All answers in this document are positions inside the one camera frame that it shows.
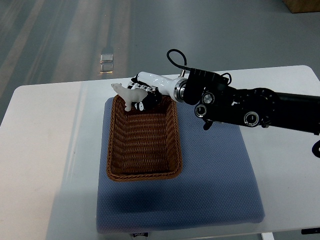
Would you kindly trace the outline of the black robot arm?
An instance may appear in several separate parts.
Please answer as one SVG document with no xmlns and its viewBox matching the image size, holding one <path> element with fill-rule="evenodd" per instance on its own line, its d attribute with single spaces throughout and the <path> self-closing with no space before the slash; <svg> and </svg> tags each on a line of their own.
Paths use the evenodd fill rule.
<svg viewBox="0 0 320 240">
<path fill-rule="evenodd" d="M 214 122 L 222 122 L 320 133 L 318 96 L 280 93 L 261 87 L 236 89 L 230 86 L 229 73 L 220 75 L 170 62 L 189 72 L 186 84 L 178 93 L 186 104 L 194 106 L 195 115 L 204 121 L 204 130 Z"/>
</svg>

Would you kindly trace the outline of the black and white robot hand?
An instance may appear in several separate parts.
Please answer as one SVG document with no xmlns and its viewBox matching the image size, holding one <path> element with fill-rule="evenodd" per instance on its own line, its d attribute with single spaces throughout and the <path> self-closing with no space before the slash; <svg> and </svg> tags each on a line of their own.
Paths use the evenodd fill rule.
<svg viewBox="0 0 320 240">
<path fill-rule="evenodd" d="M 130 80 L 127 88 L 146 92 L 142 99 L 132 101 L 134 108 L 142 112 L 159 105 L 163 96 L 168 96 L 175 102 L 183 102 L 186 83 L 187 79 L 182 76 L 171 79 L 142 71 Z"/>
</svg>

